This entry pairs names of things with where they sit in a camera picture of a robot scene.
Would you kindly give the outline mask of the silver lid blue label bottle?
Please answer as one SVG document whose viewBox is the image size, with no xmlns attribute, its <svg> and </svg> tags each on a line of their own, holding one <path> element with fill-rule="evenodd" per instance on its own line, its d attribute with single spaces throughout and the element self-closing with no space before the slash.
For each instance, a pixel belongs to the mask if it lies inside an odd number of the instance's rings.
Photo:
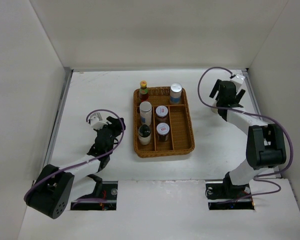
<svg viewBox="0 0 300 240">
<path fill-rule="evenodd" d="M 170 103 L 172 105 L 179 104 L 181 101 L 181 95 L 182 95 L 182 85 L 179 83 L 173 83 L 170 86 Z"/>
</svg>

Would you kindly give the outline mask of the black cap pepper grinder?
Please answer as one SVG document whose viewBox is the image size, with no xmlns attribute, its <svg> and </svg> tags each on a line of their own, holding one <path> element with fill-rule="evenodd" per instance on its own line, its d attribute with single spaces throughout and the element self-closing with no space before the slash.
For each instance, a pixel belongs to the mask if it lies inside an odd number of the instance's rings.
<svg viewBox="0 0 300 240">
<path fill-rule="evenodd" d="M 148 145 L 151 140 L 151 128 L 143 124 L 138 129 L 138 139 L 141 145 Z"/>
</svg>

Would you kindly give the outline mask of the silver lid white spice bottle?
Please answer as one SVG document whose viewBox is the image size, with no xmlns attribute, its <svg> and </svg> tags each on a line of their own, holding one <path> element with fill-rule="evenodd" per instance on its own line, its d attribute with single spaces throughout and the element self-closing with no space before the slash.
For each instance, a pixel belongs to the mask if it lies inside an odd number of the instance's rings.
<svg viewBox="0 0 300 240">
<path fill-rule="evenodd" d="M 143 101 L 139 105 L 140 122 L 142 125 L 152 124 L 152 105 L 148 101 Z"/>
</svg>

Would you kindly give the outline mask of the small jar red label lid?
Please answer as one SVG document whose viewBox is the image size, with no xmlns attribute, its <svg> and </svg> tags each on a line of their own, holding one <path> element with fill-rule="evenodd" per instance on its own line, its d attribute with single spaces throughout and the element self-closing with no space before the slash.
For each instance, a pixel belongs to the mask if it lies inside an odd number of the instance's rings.
<svg viewBox="0 0 300 240">
<path fill-rule="evenodd" d="M 156 109 L 155 109 L 155 115 L 156 115 L 156 119 L 158 122 L 160 123 L 165 123 L 167 121 L 168 118 L 168 113 L 169 110 L 166 106 L 164 105 L 159 105 Z"/>
</svg>

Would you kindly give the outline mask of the red sauce bottle yellow cap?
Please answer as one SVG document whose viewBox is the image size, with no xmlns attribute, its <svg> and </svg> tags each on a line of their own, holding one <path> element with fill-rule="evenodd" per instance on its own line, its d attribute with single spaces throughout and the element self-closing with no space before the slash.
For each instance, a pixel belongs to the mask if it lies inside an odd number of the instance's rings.
<svg viewBox="0 0 300 240">
<path fill-rule="evenodd" d="M 149 93 L 148 93 L 148 86 L 147 82 L 145 80 L 140 82 L 140 88 L 139 88 L 139 100 L 141 102 L 147 101 L 149 98 Z"/>
</svg>

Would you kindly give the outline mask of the grey lid salt grinder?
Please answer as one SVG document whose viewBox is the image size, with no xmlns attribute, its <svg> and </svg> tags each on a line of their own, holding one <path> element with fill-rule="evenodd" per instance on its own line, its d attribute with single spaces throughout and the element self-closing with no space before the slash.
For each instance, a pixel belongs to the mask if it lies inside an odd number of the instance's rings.
<svg viewBox="0 0 300 240">
<path fill-rule="evenodd" d="M 213 104 L 212 104 L 212 108 L 211 108 L 211 111 L 213 112 L 213 113 L 215 113 L 215 114 L 218 114 L 218 111 L 219 111 L 219 109 L 217 108 L 217 101 L 215 100 L 214 102 L 213 102 Z"/>
</svg>

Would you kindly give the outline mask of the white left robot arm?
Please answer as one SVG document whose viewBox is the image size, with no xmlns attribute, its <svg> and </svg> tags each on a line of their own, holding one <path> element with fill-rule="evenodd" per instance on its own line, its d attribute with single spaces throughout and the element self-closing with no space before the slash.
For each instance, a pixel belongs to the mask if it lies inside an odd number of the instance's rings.
<svg viewBox="0 0 300 240">
<path fill-rule="evenodd" d="M 30 208 L 50 217 L 58 218 L 70 201 L 73 185 L 85 177 L 93 179 L 85 187 L 87 198 L 98 199 L 102 195 L 102 180 L 96 176 L 109 163 L 114 149 L 121 143 L 126 125 L 124 119 L 107 117 L 106 123 L 94 127 L 96 138 L 87 154 L 67 166 L 46 165 L 34 185 L 25 194 L 24 202 Z"/>
</svg>

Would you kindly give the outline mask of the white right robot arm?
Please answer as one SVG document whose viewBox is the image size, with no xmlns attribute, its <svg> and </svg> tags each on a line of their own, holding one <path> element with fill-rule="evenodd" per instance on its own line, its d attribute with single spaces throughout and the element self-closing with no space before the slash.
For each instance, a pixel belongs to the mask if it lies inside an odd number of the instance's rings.
<svg viewBox="0 0 300 240">
<path fill-rule="evenodd" d="M 276 123 L 266 123 L 245 114 L 240 105 L 244 94 L 243 89 L 237 92 L 234 82 L 218 79 L 209 95 L 215 98 L 218 115 L 247 135 L 245 160 L 236 169 L 227 172 L 222 184 L 217 187 L 218 194 L 229 199 L 247 193 L 250 180 L 287 160 L 282 128 Z"/>
</svg>

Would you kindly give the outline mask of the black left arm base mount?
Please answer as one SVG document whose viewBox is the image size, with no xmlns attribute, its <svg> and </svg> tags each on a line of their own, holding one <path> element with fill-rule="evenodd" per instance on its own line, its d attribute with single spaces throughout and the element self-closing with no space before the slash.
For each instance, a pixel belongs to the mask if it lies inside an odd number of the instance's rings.
<svg viewBox="0 0 300 240">
<path fill-rule="evenodd" d="M 95 174 L 87 176 L 95 182 L 91 193 L 77 197 L 70 204 L 71 211 L 115 211 L 117 209 L 118 181 L 103 181 Z"/>
</svg>

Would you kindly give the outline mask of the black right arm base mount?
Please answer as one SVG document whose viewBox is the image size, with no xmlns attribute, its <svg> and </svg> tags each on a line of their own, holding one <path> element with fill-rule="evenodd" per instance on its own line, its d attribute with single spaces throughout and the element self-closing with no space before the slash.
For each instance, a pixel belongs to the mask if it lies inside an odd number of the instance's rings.
<svg viewBox="0 0 300 240">
<path fill-rule="evenodd" d="M 250 185 L 235 186 L 226 189 L 223 183 L 208 182 L 205 184 L 205 196 L 209 210 L 254 210 L 252 197 L 237 200 L 251 193 Z"/>
</svg>

